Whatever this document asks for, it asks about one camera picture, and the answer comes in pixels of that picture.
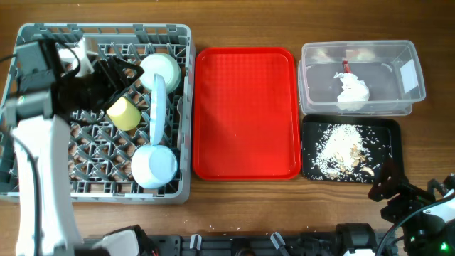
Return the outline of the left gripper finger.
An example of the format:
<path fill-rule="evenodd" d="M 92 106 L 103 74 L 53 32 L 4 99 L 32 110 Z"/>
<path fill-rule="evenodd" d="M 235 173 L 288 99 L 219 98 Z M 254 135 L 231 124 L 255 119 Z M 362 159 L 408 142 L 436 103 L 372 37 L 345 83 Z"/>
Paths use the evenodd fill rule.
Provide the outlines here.
<path fill-rule="evenodd" d="M 144 69 L 123 58 L 111 56 L 96 60 L 94 73 L 98 74 L 102 80 L 112 84 L 133 84 L 144 74 Z"/>
<path fill-rule="evenodd" d="M 134 84 L 131 80 L 115 80 L 95 88 L 94 110 L 107 110 Z"/>

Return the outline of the light green saucer bowl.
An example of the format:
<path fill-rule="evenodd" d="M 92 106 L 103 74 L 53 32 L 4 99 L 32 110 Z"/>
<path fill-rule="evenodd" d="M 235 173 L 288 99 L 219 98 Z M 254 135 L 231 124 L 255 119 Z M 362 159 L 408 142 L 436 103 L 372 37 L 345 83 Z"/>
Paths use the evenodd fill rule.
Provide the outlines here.
<path fill-rule="evenodd" d="M 169 183 L 177 173 L 175 154 L 163 145 L 139 147 L 131 160 L 134 180 L 146 189 L 155 189 Z"/>

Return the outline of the rice food waste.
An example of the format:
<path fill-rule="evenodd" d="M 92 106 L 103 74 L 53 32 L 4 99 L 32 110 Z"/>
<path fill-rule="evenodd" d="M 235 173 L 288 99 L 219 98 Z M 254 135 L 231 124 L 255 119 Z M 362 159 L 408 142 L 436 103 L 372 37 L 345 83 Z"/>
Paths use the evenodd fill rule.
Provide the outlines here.
<path fill-rule="evenodd" d="M 330 124 L 320 142 L 316 143 L 316 158 L 311 160 L 307 177 L 317 181 L 348 181 L 366 183 L 373 178 L 368 166 L 370 150 L 363 146 L 362 129 L 352 124 Z"/>

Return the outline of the light blue plate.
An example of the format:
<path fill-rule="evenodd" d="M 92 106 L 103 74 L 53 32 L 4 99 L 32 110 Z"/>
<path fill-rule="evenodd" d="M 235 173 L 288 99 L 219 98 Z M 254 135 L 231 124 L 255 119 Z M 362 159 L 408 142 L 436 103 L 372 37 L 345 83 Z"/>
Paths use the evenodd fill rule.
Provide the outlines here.
<path fill-rule="evenodd" d="M 157 145 L 164 135 L 164 126 L 166 122 L 166 83 L 164 78 L 155 74 L 151 89 L 151 106 L 150 106 L 150 142 Z"/>

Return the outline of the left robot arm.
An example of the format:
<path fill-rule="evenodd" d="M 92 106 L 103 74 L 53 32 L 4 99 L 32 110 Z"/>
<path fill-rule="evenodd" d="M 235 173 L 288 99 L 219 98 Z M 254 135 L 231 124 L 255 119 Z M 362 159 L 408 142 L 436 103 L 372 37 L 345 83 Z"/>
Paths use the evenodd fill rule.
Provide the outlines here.
<path fill-rule="evenodd" d="M 18 165 L 21 218 L 17 255 L 108 255 L 86 249 L 75 222 L 68 177 L 72 113 L 111 107 L 143 73 L 116 57 L 92 72 L 65 73 L 60 60 L 25 60 L 3 113 Z"/>

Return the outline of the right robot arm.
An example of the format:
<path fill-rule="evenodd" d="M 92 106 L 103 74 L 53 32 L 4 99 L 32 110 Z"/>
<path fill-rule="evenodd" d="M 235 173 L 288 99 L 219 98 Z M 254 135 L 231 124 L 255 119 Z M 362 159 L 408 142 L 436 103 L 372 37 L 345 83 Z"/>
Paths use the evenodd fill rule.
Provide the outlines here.
<path fill-rule="evenodd" d="M 454 174 L 444 181 L 428 181 L 425 190 L 412 185 L 404 171 L 389 158 L 375 178 L 368 198 L 387 200 L 383 220 L 392 223 L 378 239 L 368 224 L 336 226 L 331 249 L 334 255 L 389 255 L 397 241 L 408 255 L 454 254 Z"/>

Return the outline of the white plastic fork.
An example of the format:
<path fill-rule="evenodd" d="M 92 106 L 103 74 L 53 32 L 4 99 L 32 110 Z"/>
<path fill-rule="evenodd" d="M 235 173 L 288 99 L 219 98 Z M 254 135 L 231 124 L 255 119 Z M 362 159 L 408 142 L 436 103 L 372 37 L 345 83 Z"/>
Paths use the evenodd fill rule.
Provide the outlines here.
<path fill-rule="evenodd" d="M 179 115 L 179 124 L 178 124 L 178 136 L 177 136 L 177 149 L 181 149 L 181 144 L 183 141 L 183 96 L 179 98 L 177 103 L 177 112 Z"/>

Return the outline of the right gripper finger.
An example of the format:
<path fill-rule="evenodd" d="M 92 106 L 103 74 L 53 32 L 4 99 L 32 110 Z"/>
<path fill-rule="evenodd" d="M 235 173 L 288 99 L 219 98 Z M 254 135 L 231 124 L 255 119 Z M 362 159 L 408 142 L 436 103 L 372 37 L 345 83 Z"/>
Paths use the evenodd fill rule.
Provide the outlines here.
<path fill-rule="evenodd" d="M 373 186 L 368 192 L 368 198 L 373 201 L 390 199 L 409 184 L 404 171 L 392 158 L 389 158 L 382 165 L 379 176 L 375 178 Z"/>
<path fill-rule="evenodd" d="M 454 189 L 454 173 L 449 174 L 442 182 L 438 182 L 434 178 L 427 182 L 427 193 L 432 195 L 434 195 L 434 191 L 438 191 L 445 196 L 452 189 Z"/>

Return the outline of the red snack wrapper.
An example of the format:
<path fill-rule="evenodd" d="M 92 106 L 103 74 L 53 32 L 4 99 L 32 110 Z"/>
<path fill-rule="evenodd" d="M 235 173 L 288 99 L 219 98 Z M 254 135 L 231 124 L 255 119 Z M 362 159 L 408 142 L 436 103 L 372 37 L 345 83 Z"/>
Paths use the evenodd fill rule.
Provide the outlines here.
<path fill-rule="evenodd" d="M 342 65 L 343 65 L 343 70 L 344 70 L 345 73 L 352 73 L 351 68 L 350 68 L 349 63 L 348 63 L 347 60 L 343 60 L 342 61 Z"/>

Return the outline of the white napkin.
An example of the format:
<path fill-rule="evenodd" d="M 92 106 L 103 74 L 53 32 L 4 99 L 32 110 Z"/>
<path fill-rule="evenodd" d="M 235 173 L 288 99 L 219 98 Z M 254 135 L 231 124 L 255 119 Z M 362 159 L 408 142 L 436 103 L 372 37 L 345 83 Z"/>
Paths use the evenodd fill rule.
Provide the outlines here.
<path fill-rule="evenodd" d="M 342 82 L 342 92 L 337 96 L 337 106 L 342 111 L 357 111 L 369 100 L 370 91 L 363 80 L 352 73 L 336 73 Z"/>

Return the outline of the yellow plastic cup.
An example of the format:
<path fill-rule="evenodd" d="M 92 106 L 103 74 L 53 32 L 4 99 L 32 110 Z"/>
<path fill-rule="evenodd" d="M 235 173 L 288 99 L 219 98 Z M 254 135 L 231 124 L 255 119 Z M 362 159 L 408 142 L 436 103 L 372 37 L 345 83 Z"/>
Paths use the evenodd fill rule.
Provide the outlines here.
<path fill-rule="evenodd" d="M 108 110 L 107 116 L 116 128 L 129 131 L 141 120 L 140 111 L 125 97 L 120 97 Z"/>

